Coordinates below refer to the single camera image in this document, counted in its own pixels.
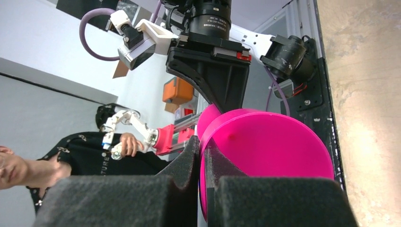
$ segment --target red clip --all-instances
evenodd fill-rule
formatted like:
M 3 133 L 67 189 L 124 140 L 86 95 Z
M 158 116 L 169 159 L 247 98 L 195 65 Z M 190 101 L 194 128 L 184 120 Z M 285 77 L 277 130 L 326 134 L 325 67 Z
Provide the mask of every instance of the red clip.
M 245 61 L 252 61 L 252 56 L 245 56 L 241 52 L 237 52 L 237 58 Z

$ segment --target person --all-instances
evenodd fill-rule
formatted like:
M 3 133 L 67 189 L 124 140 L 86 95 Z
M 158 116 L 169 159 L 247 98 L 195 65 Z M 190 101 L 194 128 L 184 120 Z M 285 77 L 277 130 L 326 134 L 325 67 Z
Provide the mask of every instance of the person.
M 155 175 L 170 162 L 154 152 L 136 152 L 143 148 L 130 133 L 115 134 L 112 146 L 122 142 L 121 160 L 113 160 L 102 147 L 103 132 L 83 132 L 60 140 L 38 160 L 17 156 L 10 148 L 0 146 L 0 190 L 17 185 L 31 193 L 35 213 L 44 203 L 47 191 L 60 179 L 71 175 Z

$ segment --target gray wall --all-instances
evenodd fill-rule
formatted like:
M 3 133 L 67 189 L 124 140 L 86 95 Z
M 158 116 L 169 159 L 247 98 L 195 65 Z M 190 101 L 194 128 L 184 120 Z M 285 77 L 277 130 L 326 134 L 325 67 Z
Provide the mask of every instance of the gray wall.
M 96 131 L 99 104 L 0 76 L 0 145 L 37 159 L 63 137 Z M 0 191 L 0 227 L 30 226 L 35 212 L 29 191 Z

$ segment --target mouth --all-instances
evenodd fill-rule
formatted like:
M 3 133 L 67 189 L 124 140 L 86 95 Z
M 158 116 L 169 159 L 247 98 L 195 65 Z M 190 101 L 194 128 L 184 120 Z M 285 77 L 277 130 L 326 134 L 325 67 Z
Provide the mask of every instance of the mouth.
M 15 167 L 14 167 L 9 174 L 9 183 L 14 179 L 15 175 L 16 175 L 16 172 L 15 172 Z

